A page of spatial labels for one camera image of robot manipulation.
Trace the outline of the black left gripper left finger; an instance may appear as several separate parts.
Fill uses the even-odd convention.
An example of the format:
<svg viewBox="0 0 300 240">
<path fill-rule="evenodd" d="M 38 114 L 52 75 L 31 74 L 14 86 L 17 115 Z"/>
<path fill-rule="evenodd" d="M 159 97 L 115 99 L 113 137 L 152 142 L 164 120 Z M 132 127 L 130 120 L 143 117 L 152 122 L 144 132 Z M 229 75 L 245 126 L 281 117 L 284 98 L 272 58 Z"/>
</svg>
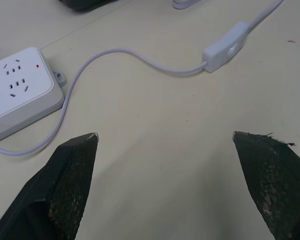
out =
<svg viewBox="0 0 300 240">
<path fill-rule="evenodd" d="M 0 219 L 0 240 L 75 240 L 98 143 L 93 132 L 59 145 Z"/>
</svg>

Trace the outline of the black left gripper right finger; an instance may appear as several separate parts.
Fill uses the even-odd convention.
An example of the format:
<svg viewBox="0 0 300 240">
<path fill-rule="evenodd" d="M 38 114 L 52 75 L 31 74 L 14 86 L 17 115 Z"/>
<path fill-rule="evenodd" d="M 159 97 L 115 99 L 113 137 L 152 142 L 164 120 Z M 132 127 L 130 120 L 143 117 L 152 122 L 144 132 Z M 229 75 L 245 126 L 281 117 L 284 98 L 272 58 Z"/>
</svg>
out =
<svg viewBox="0 0 300 240">
<path fill-rule="evenodd" d="M 249 193 L 275 240 L 300 240 L 300 157 L 293 143 L 235 131 Z"/>
</svg>

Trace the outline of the white object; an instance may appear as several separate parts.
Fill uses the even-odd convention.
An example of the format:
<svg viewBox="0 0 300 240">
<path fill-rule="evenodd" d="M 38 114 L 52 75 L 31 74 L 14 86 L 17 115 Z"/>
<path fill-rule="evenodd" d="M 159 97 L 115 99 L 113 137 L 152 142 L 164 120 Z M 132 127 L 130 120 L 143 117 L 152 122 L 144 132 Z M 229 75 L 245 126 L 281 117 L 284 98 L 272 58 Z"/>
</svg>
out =
<svg viewBox="0 0 300 240">
<path fill-rule="evenodd" d="M 172 0 L 172 6 L 177 10 L 183 10 L 200 1 L 201 0 Z"/>
</svg>

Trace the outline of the white power strip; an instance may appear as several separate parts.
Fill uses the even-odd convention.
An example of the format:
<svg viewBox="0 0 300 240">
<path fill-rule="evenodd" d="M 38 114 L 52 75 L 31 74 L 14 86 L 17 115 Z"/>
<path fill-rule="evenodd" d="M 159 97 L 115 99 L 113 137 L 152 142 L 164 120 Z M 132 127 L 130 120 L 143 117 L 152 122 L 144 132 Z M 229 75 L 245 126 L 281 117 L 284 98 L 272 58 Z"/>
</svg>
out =
<svg viewBox="0 0 300 240">
<path fill-rule="evenodd" d="M 0 60 L 0 140 L 59 110 L 64 94 L 36 47 Z"/>
</svg>

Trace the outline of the black object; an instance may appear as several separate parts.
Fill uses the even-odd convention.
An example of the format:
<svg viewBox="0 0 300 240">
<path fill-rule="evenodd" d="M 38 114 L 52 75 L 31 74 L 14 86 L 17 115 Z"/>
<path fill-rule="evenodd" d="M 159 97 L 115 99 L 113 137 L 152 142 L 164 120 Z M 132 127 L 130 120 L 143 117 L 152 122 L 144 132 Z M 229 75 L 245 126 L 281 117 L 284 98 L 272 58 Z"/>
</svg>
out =
<svg viewBox="0 0 300 240">
<path fill-rule="evenodd" d="M 58 0 L 66 7 L 77 12 L 93 10 L 118 0 Z"/>
</svg>

